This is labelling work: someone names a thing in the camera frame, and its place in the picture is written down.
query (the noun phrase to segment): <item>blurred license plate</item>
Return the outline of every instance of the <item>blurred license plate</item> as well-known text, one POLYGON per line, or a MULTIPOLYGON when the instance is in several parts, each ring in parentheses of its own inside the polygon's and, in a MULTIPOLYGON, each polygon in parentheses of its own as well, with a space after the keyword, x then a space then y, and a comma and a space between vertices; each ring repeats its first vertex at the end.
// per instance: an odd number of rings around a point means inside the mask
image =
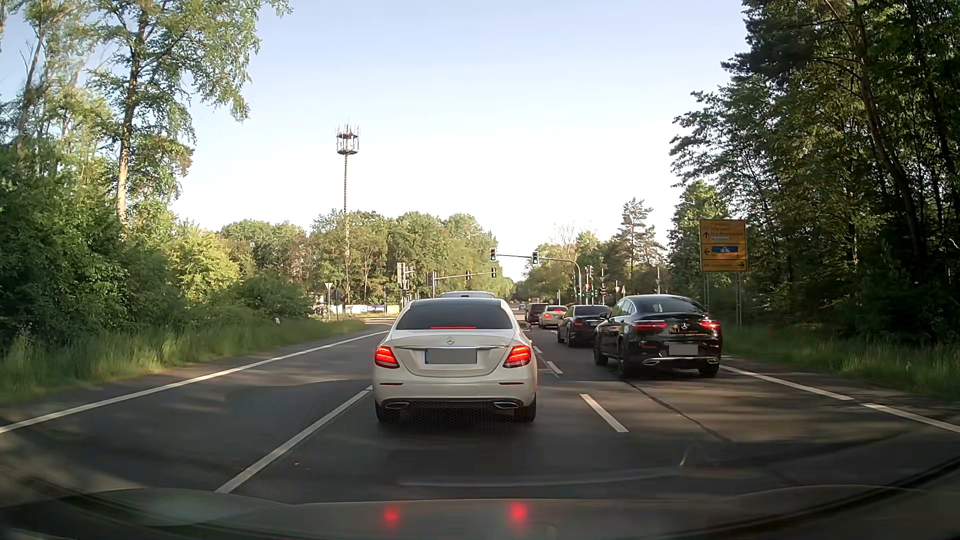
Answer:
POLYGON ((476 349, 428 349, 423 355, 428 364, 475 364, 476 349))
POLYGON ((671 356, 696 356, 700 353, 699 345, 671 345, 671 356))

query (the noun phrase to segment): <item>white car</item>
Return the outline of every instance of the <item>white car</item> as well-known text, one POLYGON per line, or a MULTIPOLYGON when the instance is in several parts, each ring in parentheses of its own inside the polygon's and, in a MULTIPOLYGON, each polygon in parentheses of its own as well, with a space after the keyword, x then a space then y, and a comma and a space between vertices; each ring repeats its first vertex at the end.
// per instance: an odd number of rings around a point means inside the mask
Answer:
POLYGON ((512 410, 537 416, 537 358, 506 301, 428 298, 411 302, 376 348, 373 398, 380 422, 404 409, 512 410))
POLYGON ((496 296, 485 290, 451 290, 440 293, 437 298, 496 298, 496 296))

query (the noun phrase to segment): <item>cell tower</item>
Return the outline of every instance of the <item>cell tower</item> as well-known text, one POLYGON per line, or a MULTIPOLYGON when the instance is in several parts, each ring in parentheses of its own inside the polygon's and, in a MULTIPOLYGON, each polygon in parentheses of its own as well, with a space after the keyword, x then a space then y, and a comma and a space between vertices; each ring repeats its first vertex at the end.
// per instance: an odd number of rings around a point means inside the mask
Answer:
POLYGON ((350 220, 347 219, 347 161, 349 157, 360 151, 360 127, 350 125, 337 126, 337 154, 344 157, 344 238, 347 246, 344 249, 344 293, 347 305, 350 303, 350 220))

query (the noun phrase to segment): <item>black sedan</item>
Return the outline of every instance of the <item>black sedan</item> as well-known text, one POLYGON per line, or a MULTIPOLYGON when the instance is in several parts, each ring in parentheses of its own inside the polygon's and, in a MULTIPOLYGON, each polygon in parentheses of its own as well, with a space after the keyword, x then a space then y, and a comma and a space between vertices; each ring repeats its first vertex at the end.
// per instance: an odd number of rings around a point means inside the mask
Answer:
POLYGON ((597 325, 593 361, 616 360, 622 378, 652 369, 698 369, 715 377, 720 369, 720 322, 694 300, 667 294, 627 296, 597 325))
POLYGON ((577 305, 566 311, 566 317, 557 324, 557 342, 567 347, 593 343, 594 327, 607 319, 606 306, 577 305))

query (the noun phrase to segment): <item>car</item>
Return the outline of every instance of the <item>car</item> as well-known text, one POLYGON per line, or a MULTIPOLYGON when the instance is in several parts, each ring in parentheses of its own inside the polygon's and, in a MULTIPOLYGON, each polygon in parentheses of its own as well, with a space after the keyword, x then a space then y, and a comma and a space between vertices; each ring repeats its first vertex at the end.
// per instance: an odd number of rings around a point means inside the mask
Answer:
POLYGON ((557 325, 557 342, 566 343, 567 347, 593 343, 595 327, 607 320, 607 313, 610 313, 610 308, 603 305, 571 306, 557 325))
POLYGON ((720 322, 700 303, 683 296, 641 294, 616 303, 596 327, 593 361, 616 360, 616 372, 697 369, 704 377, 720 370, 723 333, 720 322))
POLYGON ((537 326, 540 328, 556 327, 560 324, 560 321, 563 320, 565 313, 566 306, 547 306, 546 309, 540 313, 537 326))
POLYGON ((547 306, 549 306, 549 304, 534 302, 527 308, 527 314, 523 317, 523 320, 532 325, 539 325, 540 314, 543 313, 543 310, 546 309, 547 306))
POLYGON ((537 416, 537 357, 506 301, 427 298, 400 314, 373 358, 373 397, 381 423, 404 410, 476 408, 537 416))
POLYGON ((440 293, 437 298, 496 298, 496 295, 485 290, 451 290, 440 293))

